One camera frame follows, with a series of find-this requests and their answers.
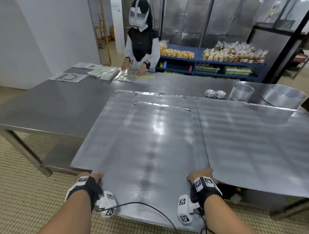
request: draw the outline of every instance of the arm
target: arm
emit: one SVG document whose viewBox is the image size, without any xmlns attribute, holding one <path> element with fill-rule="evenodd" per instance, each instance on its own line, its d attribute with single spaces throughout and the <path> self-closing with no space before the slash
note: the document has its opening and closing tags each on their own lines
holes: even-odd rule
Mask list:
<svg viewBox="0 0 309 234">
<path fill-rule="evenodd" d="M 81 173 L 81 176 L 91 176 L 96 182 L 104 173 Z M 91 202 L 85 190 L 74 192 L 64 205 L 57 211 L 38 234 L 89 234 L 91 230 Z"/>
<path fill-rule="evenodd" d="M 121 70 L 130 69 L 133 58 L 134 55 L 132 50 L 132 41 L 129 35 L 127 35 L 127 44 L 125 45 L 125 60 L 121 66 Z"/>
<path fill-rule="evenodd" d="M 202 176 L 212 178 L 212 172 L 213 170 L 211 168 L 191 172 L 187 180 L 194 183 L 195 179 Z M 256 232 L 241 220 L 218 195 L 211 195 L 206 199 L 204 211 L 207 227 L 215 234 L 256 234 Z"/>
<path fill-rule="evenodd" d="M 152 40 L 152 50 L 150 58 L 145 62 L 143 62 L 137 75 L 143 76 L 145 74 L 146 69 L 148 70 L 155 69 L 157 63 L 159 62 L 159 59 L 160 59 L 160 41 L 159 38 L 154 38 Z"/>
</svg>

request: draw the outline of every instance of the hand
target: hand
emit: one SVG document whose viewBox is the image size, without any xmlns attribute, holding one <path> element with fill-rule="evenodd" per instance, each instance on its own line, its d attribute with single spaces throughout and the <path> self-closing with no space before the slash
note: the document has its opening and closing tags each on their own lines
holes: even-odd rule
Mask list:
<svg viewBox="0 0 309 234">
<path fill-rule="evenodd" d="M 99 180 L 104 176 L 104 172 L 100 172 L 100 173 L 97 173 L 97 174 L 90 174 L 90 173 L 88 173 L 88 172 L 82 172 L 82 173 L 79 173 L 79 174 L 77 175 L 77 180 L 78 180 L 79 178 L 81 178 L 82 176 L 91 176 L 91 177 L 93 177 L 93 178 L 95 179 L 95 181 L 98 183 Z"/>
<path fill-rule="evenodd" d="M 121 66 L 121 70 L 124 71 L 124 70 L 130 69 L 130 67 L 131 67 L 130 60 L 126 58 Z"/>
<path fill-rule="evenodd" d="M 146 73 L 146 69 L 147 69 L 146 64 L 143 63 L 136 75 L 137 76 L 144 76 L 145 73 Z"/>
<path fill-rule="evenodd" d="M 199 171 L 192 171 L 188 176 L 187 176 L 187 180 L 191 181 L 191 183 L 194 183 L 195 179 L 196 178 L 199 178 L 199 177 L 210 177 L 215 184 L 218 184 L 218 181 L 216 179 L 214 179 L 211 175 L 211 173 L 213 173 L 213 169 L 212 168 L 206 168 L 206 169 L 202 169 L 202 170 L 199 170 Z"/>
</svg>

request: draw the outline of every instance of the stainless steel table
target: stainless steel table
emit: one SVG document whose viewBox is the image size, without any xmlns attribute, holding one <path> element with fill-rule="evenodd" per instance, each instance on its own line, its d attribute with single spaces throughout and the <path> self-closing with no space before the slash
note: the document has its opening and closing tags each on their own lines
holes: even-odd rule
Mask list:
<svg viewBox="0 0 309 234">
<path fill-rule="evenodd" d="M 88 71 L 71 68 L 66 72 L 86 74 Z M 229 100 L 233 85 L 243 83 L 255 89 L 250 103 L 268 105 L 262 99 L 262 94 L 269 86 L 267 84 L 165 73 L 157 73 L 156 79 L 155 85 L 102 81 L 92 77 L 77 84 L 47 80 L 0 106 L 0 133 L 39 171 L 50 176 L 53 171 L 81 171 L 70 164 L 114 90 L 204 97 L 205 90 L 213 89 L 226 92 Z M 59 143 L 40 160 L 14 131 L 56 137 Z M 270 206 L 275 204 L 271 210 L 282 207 L 284 203 L 281 195 L 258 194 L 253 197 L 256 196 L 276 201 L 269 203 Z M 255 203 L 251 198 L 247 202 Z"/>
</svg>

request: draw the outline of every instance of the tiled floor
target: tiled floor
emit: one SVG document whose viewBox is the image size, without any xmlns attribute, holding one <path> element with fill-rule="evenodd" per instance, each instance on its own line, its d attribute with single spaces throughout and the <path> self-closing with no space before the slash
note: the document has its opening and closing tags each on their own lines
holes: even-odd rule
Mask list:
<svg viewBox="0 0 309 234">
<path fill-rule="evenodd" d="M 113 66 L 121 66 L 124 55 L 117 54 L 111 43 Z M 102 57 L 107 51 L 101 50 Z M 299 88 L 309 94 L 307 74 L 281 83 Z M 24 92 L 0 87 L 0 103 Z M 18 133 L 42 158 L 57 143 L 57 139 Z M 0 233 L 36 233 L 55 214 L 64 202 L 64 196 L 75 176 L 54 173 L 43 176 L 11 144 L 0 136 Z M 283 221 L 274 222 L 267 211 L 231 205 L 231 208 L 259 234 L 309 234 L 309 211 L 304 211 Z M 121 217 L 103 219 L 99 213 L 92 215 L 91 233 L 191 233 L 163 228 Z"/>
</svg>

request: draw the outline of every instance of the person wearing headset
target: person wearing headset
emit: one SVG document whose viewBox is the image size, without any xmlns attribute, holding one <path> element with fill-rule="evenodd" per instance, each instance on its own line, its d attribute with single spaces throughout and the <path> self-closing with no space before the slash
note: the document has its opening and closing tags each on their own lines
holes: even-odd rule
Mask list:
<svg viewBox="0 0 309 234">
<path fill-rule="evenodd" d="M 212 172 L 211 168 L 191 172 L 187 176 L 187 180 L 194 184 L 195 180 L 205 176 L 217 183 L 212 178 Z M 103 176 L 104 173 L 80 173 L 77 176 L 77 181 L 79 182 L 87 177 L 85 185 L 75 186 L 73 190 L 69 190 L 64 205 L 39 230 L 38 234 L 89 234 L 91 231 L 91 212 L 96 199 L 98 199 L 95 191 L 97 187 L 100 187 L 97 183 Z M 207 227 L 215 234 L 257 234 L 232 211 L 217 192 L 206 191 L 206 193 L 202 193 L 200 199 L 204 203 Z"/>
<path fill-rule="evenodd" d="M 134 0 L 129 16 L 132 27 L 128 31 L 122 70 L 138 70 L 138 76 L 155 71 L 160 58 L 160 40 L 158 32 L 152 29 L 152 20 L 150 1 Z"/>
</svg>

